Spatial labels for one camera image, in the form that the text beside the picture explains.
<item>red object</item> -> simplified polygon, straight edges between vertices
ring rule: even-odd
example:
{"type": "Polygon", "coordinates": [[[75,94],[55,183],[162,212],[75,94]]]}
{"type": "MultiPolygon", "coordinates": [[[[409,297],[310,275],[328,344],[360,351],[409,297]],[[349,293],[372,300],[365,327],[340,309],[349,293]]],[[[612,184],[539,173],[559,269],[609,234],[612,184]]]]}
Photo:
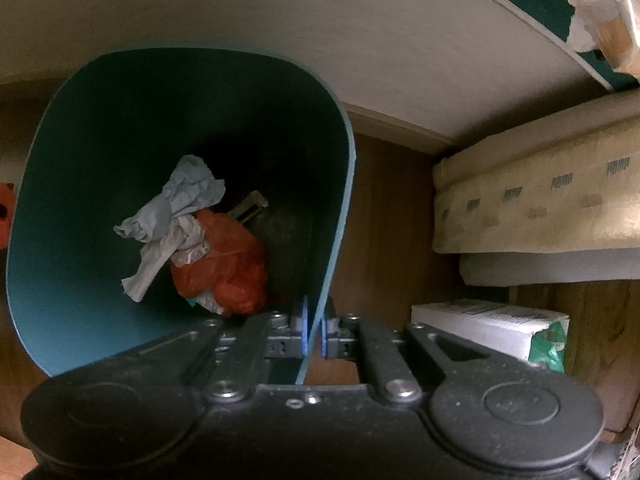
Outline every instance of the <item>red object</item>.
{"type": "Polygon", "coordinates": [[[225,315],[256,314],[266,302],[263,244],[227,214],[201,209],[195,217],[204,228],[211,249],[192,264],[182,267],[171,264],[178,294],[195,298],[212,290],[225,315]]]}
{"type": "Polygon", "coordinates": [[[11,220],[14,218],[15,193],[13,184],[0,184],[0,250],[9,246],[11,220]]]}

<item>green plastic wrapper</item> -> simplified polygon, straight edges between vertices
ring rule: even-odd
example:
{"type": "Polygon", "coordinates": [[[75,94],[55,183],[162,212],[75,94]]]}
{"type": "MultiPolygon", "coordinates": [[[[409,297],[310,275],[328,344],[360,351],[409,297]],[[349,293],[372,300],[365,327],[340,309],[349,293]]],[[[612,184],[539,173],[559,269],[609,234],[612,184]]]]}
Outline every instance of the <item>green plastic wrapper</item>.
{"type": "Polygon", "coordinates": [[[546,330],[536,332],[531,338],[529,361],[539,363],[550,370],[564,373],[564,346],[566,334],[559,321],[553,322],[546,330]]]}

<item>beige fabric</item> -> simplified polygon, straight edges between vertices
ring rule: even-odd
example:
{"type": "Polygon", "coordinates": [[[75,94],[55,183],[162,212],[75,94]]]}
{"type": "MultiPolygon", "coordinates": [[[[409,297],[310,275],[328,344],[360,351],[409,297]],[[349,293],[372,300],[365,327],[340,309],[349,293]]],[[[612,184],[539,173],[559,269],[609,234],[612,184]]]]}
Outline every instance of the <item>beige fabric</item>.
{"type": "Polygon", "coordinates": [[[640,89],[607,95],[487,137],[433,168],[438,191],[609,124],[640,115],[640,89]]]}
{"type": "Polygon", "coordinates": [[[640,117],[436,195],[440,253],[640,247],[640,117]]]}

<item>round joint cover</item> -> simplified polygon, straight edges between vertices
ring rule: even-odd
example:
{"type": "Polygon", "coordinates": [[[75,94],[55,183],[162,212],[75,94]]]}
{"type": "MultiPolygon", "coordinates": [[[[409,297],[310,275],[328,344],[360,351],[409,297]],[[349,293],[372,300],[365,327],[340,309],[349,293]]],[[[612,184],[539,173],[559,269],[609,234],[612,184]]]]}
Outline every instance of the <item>round joint cover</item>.
{"type": "Polygon", "coordinates": [[[505,470],[559,468],[586,458],[604,425],[596,393],[526,364],[465,362],[436,389],[429,418],[470,458],[505,470]]]}
{"type": "Polygon", "coordinates": [[[195,414],[191,393],[180,386],[52,384],[26,399],[22,427],[33,448],[52,462],[113,470],[146,462],[174,446],[195,414]]]}

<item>white crumpled paper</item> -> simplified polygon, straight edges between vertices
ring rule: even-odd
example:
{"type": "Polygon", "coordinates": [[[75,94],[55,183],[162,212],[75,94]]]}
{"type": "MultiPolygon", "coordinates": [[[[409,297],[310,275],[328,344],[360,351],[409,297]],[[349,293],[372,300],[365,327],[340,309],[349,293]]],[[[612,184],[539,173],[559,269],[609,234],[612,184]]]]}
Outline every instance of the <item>white crumpled paper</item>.
{"type": "Polygon", "coordinates": [[[189,249],[204,240],[204,229],[192,215],[173,218],[169,222],[168,232],[159,240],[145,244],[140,250],[142,261],[138,272],[122,280],[127,295],[139,303],[151,285],[156,274],[177,250],[189,249]]]}
{"type": "Polygon", "coordinates": [[[135,238],[139,242],[160,240],[168,234],[172,218],[215,205],[224,193],[224,180],[216,180],[199,156],[185,155],[162,193],[113,230],[123,238],[135,238]]]}

